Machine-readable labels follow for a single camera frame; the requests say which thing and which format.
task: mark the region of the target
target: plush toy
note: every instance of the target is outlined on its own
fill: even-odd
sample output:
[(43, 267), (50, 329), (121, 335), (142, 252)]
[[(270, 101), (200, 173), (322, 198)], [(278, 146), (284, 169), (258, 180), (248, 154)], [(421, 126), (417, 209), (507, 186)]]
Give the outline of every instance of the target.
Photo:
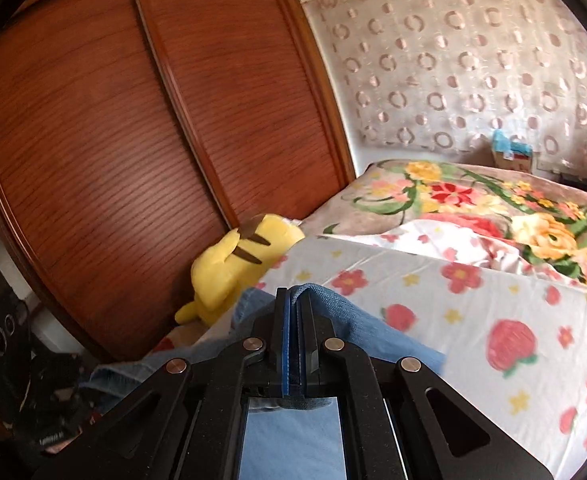
[(273, 214), (257, 216), (228, 232), (191, 266), (195, 298), (177, 311), (176, 322), (199, 317), (207, 326), (213, 325), (243, 290), (256, 285), (303, 238), (298, 227)]

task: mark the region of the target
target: floral bedspread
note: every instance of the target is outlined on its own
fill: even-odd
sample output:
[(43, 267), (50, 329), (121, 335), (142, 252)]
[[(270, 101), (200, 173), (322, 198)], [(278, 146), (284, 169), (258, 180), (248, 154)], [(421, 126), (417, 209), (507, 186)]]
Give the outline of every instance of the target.
[(587, 286), (587, 193), (515, 171), (385, 160), (309, 216), (307, 234), (376, 234), (439, 219), (501, 238)]

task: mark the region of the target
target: bed sheet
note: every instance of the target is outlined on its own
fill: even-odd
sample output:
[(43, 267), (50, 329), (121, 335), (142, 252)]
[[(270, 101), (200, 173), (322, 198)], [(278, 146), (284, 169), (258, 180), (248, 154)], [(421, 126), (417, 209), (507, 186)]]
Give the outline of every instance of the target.
[(519, 244), (532, 265), (550, 264), (587, 285), (587, 193), (517, 171), (385, 160), (311, 216), (305, 234), (380, 234), (439, 218)]
[[(467, 228), (416, 222), (377, 237), (379, 246), (305, 238), (259, 286), (332, 288), (442, 352), (443, 378), (554, 478), (569, 480), (587, 458), (587, 288), (555, 272), (519, 274), (509, 254), (472, 245), (481, 237)], [(457, 261), (442, 256), (452, 235)], [(503, 264), (509, 272), (490, 268)]]

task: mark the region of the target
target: yellow plush toy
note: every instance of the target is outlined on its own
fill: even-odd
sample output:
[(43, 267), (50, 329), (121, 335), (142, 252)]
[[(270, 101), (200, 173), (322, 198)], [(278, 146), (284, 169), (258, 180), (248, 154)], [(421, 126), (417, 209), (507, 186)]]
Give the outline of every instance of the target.
[(302, 231), (278, 215), (260, 215), (228, 232), (191, 266), (195, 297), (177, 311), (179, 324), (199, 317), (213, 325), (292, 245)]

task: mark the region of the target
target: denim fabric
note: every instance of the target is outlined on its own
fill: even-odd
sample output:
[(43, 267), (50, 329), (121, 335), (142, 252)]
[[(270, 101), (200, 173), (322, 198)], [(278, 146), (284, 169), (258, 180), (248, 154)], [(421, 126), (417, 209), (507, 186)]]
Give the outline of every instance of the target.
[[(440, 373), (445, 356), (427, 348), (411, 337), (395, 330), (382, 320), (371, 316), (341, 295), (320, 285), (307, 283), (293, 288), (292, 300), (304, 291), (311, 295), (313, 312), (331, 318), (336, 336), (360, 346), (371, 357), (396, 362), (414, 356), (436, 373)], [(207, 340), (186, 348), (176, 348), (148, 355), (135, 363), (102, 365), (97, 367), (83, 388), (92, 388), (108, 394), (104, 409), (109, 409), (129, 394), (142, 381), (168, 360), (181, 357), (198, 363), (216, 357), (232, 342), (251, 335), (254, 319), (266, 314), (274, 297), (257, 288), (249, 288), (236, 304), (229, 335), (223, 339)]]

